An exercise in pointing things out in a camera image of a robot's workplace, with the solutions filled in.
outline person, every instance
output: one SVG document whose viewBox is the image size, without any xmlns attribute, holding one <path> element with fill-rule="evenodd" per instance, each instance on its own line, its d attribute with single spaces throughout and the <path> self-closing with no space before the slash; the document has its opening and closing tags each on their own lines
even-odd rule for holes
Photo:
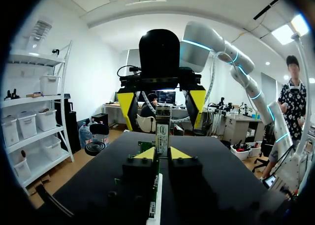
<svg viewBox="0 0 315 225">
<path fill-rule="evenodd" d="M 278 104 L 283 112 L 283 116 L 290 135 L 293 141 L 293 146 L 296 147 L 302 136 L 302 126 L 304 124 L 304 116 L 306 113 L 306 88 L 299 78 L 300 67 L 297 58 L 294 55 L 289 55 L 286 58 L 288 71 L 291 79 L 289 83 L 284 85 Z M 261 179 L 269 176 L 272 168 L 278 161 L 278 147 L 275 144 L 269 155 L 269 163 L 266 166 Z"/>
<path fill-rule="evenodd" d="M 151 103 L 152 107 L 155 109 L 158 104 L 158 96 L 154 93 L 151 93 L 151 94 L 148 94 L 147 98 L 149 102 Z M 146 102 L 144 102 L 142 105 L 140 116 L 144 118 L 156 117 Z"/>
</svg>

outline shelf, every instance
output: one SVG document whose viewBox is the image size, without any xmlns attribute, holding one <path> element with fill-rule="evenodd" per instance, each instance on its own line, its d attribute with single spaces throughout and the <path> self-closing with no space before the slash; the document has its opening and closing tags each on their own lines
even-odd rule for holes
<svg viewBox="0 0 315 225">
<path fill-rule="evenodd" d="M 26 187 L 33 181 L 35 181 L 38 177 L 43 175 L 45 172 L 52 169 L 57 164 L 64 161 L 66 158 L 70 157 L 70 154 L 62 149 L 62 155 L 56 159 L 55 161 L 51 161 L 43 151 L 40 151 L 38 154 L 32 154 L 27 157 L 27 162 L 29 168 L 31 170 L 31 177 L 26 181 L 22 182 L 22 186 Z"/>
<path fill-rule="evenodd" d="M 26 145 L 29 145 L 35 141 L 38 141 L 42 138 L 45 138 L 47 136 L 50 136 L 52 134 L 55 134 L 57 132 L 60 132 L 63 130 L 63 127 L 56 127 L 56 128 L 53 128 L 51 130 L 48 130 L 48 131 L 42 131 L 40 129 L 37 128 L 37 134 L 35 136 L 32 136 L 30 138 L 27 138 L 27 139 L 23 139 L 23 137 L 21 135 L 19 135 L 19 138 L 20 138 L 20 142 L 14 144 L 14 145 L 11 145 L 9 146 L 8 148 L 6 148 L 6 152 L 8 154 L 12 153 L 13 151 L 16 151 Z"/>
<path fill-rule="evenodd" d="M 53 55 L 37 54 L 26 50 L 14 50 L 8 58 L 10 64 L 31 64 L 39 66 L 56 66 L 64 63 L 64 59 Z"/>
<path fill-rule="evenodd" d="M 18 105 L 18 104 L 24 104 L 24 103 L 35 103 L 35 102 L 57 100 L 57 99 L 61 99 L 61 95 L 59 95 L 59 96 L 17 98 L 17 99 L 2 101 L 1 102 L 1 108 L 6 108 L 6 107 L 10 107 L 10 106 Z"/>
</svg>

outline white shelving unit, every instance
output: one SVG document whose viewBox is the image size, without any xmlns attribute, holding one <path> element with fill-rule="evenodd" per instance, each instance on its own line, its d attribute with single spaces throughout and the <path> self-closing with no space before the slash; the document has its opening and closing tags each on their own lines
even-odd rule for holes
<svg viewBox="0 0 315 225">
<path fill-rule="evenodd" d="M 8 155 L 13 154 L 13 152 L 21 149 L 23 147 L 26 147 L 32 143 L 36 144 L 35 142 L 38 142 L 38 140 L 43 139 L 47 136 L 54 135 L 56 133 L 59 133 L 63 142 L 65 143 L 67 147 L 67 151 L 62 149 L 62 155 L 56 159 L 55 161 L 51 161 L 46 155 L 45 152 L 42 149 L 39 149 L 39 151 L 35 154 L 27 155 L 27 163 L 29 165 L 30 171 L 31 171 L 31 177 L 27 180 L 22 181 L 16 174 L 18 181 L 20 182 L 21 186 L 23 187 L 24 191 L 28 194 L 28 191 L 26 189 L 26 186 L 28 186 L 30 183 L 35 181 L 37 178 L 39 178 L 41 175 L 52 169 L 54 166 L 59 164 L 60 162 L 64 161 L 67 158 L 71 158 L 72 162 L 74 161 L 68 134 L 66 131 L 65 126 L 65 115 L 64 115 L 64 81 L 65 81 L 65 73 L 68 63 L 68 58 L 70 54 L 70 50 L 72 47 L 72 41 L 63 49 L 67 48 L 66 55 L 64 59 L 58 58 L 56 56 L 50 56 L 50 55 L 43 55 L 43 54 L 37 54 L 37 53 L 30 53 L 25 50 L 15 50 L 13 51 L 8 58 L 9 64 L 14 65 L 20 65 L 20 64 L 28 64 L 28 65 L 35 65 L 35 66 L 44 66 L 44 67 L 51 67 L 52 71 L 51 74 L 53 75 L 55 73 L 55 67 L 57 65 L 60 65 L 59 71 L 63 69 L 62 71 L 62 78 L 61 78 L 61 94 L 56 96 L 42 96 L 42 97 L 23 97 L 19 99 L 12 99 L 7 101 L 2 101 L 0 103 L 0 107 L 2 110 L 6 110 L 6 108 L 11 107 L 14 108 L 16 105 L 22 105 L 22 104 L 30 104 L 30 103 L 43 103 L 44 101 L 49 101 L 51 105 L 53 105 L 53 101 L 60 100 L 61 101 L 61 117 L 62 117 L 62 126 L 57 125 L 56 128 L 53 128 L 48 131 L 42 131 L 40 129 L 37 129 L 37 134 L 35 136 L 32 136 L 30 138 L 24 139 L 22 135 L 19 135 L 20 141 L 12 146 L 9 146 L 6 148 L 6 152 Z"/>
<path fill-rule="evenodd" d="M 60 96 L 42 96 L 42 97 L 35 97 L 35 98 L 18 98 L 18 99 L 12 99 L 7 101 L 1 102 L 1 108 L 6 108 L 18 104 L 25 104 L 25 103 L 35 103 L 35 102 L 41 102 L 41 101 L 49 101 L 49 100 L 57 100 L 61 99 Z"/>
<path fill-rule="evenodd" d="M 22 181 L 21 185 L 23 187 L 27 187 L 30 183 L 35 181 L 38 177 L 43 175 L 45 172 L 49 171 L 54 166 L 56 166 L 57 164 L 61 163 L 62 161 L 70 157 L 70 153 L 67 152 L 66 150 L 62 149 L 62 152 L 63 153 L 61 157 L 59 157 L 55 161 L 50 161 L 49 158 L 47 158 L 47 156 L 43 152 L 40 152 L 36 155 L 31 155 L 28 158 L 29 168 L 31 170 L 31 177 L 27 179 L 26 181 Z"/>
<path fill-rule="evenodd" d="M 53 135 L 53 134 L 56 134 L 60 131 L 63 130 L 63 127 L 56 127 L 56 128 L 53 128 L 51 130 L 48 130 L 48 131 L 42 131 L 41 129 L 38 129 L 37 128 L 37 134 L 35 136 L 32 136 L 30 138 L 27 138 L 27 139 L 23 139 L 23 136 L 20 134 L 19 135 L 19 138 L 20 138 L 20 141 L 14 145 L 11 145 L 10 147 L 6 148 L 6 152 L 8 154 L 18 150 L 18 149 L 21 149 L 22 147 L 26 146 L 26 145 L 29 145 L 35 141 L 38 141 L 42 138 L 45 138 L 47 136 L 50 136 L 50 135 Z"/>
</svg>

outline water bottle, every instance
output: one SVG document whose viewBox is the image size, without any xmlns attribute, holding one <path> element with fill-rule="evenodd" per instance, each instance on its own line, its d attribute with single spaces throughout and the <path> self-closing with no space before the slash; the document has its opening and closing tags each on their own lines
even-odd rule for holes
<svg viewBox="0 0 315 225">
<path fill-rule="evenodd" d="M 92 142 L 92 133 L 90 132 L 85 122 L 79 129 L 79 139 L 81 148 L 85 148 L 86 144 Z"/>
</svg>

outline ceiling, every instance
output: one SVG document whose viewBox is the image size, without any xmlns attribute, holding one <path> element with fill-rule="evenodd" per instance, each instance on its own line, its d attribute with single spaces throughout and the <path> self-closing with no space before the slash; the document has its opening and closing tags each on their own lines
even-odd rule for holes
<svg viewBox="0 0 315 225">
<path fill-rule="evenodd" d="M 118 51 L 137 48 L 143 32 L 164 28 L 182 38 L 188 21 L 203 22 L 247 54 L 258 70 L 285 83 L 285 57 L 298 51 L 295 43 L 281 45 L 271 31 L 289 23 L 297 12 L 279 0 L 257 20 L 253 18 L 273 0 L 55 0 L 76 12 L 104 42 Z M 315 63 L 310 35 L 302 37 L 308 63 Z"/>
</svg>

